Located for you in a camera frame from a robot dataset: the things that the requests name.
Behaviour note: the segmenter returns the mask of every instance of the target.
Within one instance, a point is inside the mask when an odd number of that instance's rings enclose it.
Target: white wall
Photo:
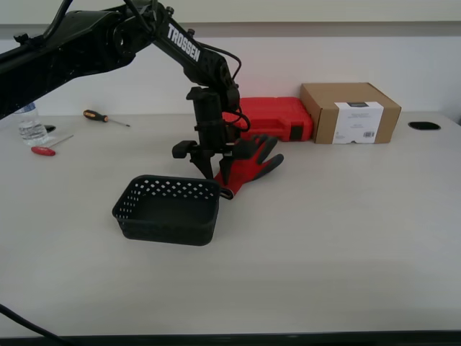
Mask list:
[[[303,82],[370,81],[406,111],[461,116],[461,24],[199,25],[198,33],[242,58],[244,97],[298,95]],[[15,46],[5,29],[0,38],[0,51]],[[152,47],[127,68],[72,81],[38,106],[44,115],[192,113],[191,85]]]
[[[0,0],[0,24],[50,24],[62,0]],[[179,22],[430,22],[461,20],[460,0],[162,0]],[[100,10],[122,0],[78,0]]]

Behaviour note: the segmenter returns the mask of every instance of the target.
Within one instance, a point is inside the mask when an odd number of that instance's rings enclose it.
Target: red screwdriver handle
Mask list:
[[[42,156],[55,156],[56,152],[50,148],[45,148],[43,146],[34,146],[32,147],[32,153]]]
[[[103,123],[109,122],[109,117],[107,115],[99,114],[93,110],[84,111],[84,117],[93,121],[102,121]]]

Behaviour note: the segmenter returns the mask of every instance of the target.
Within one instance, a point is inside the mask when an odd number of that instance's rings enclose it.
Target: screwdriver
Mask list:
[[[84,117],[86,119],[90,119],[90,120],[93,120],[93,121],[102,121],[103,123],[108,123],[109,121],[112,121],[113,123],[116,123],[118,125],[126,126],[127,128],[131,127],[131,125],[124,124],[124,123],[121,123],[119,121],[109,119],[109,117],[107,115],[99,114],[98,112],[95,112],[93,110],[84,111]]]
[[[59,142],[54,143],[52,146],[49,147],[44,147],[44,146],[33,146],[32,147],[32,153],[41,155],[41,156],[55,156],[56,152],[52,150],[52,147],[57,146],[58,144],[61,144],[64,141],[67,141],[68,139],[71,139],[73,135],[69,137],[65,137],[64,139],[61,139]]]

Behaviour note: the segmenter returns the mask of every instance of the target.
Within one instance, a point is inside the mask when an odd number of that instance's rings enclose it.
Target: white label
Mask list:
[[[384,107],[377,102],[337,102],[338,122],[333,144],[374,143]]]

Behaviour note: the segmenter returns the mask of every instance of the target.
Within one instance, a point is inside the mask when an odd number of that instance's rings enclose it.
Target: red toolbox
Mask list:
[[[313,121],[297,97],[249,97],[241,100],[243,114],[251,121],[251,130],[242,133],[242,139],[267,134],[281,141],[309,141]],[[224,113],[226,121],[233,121],[236,115]],[[240,119],[237,126],[245,128]]]

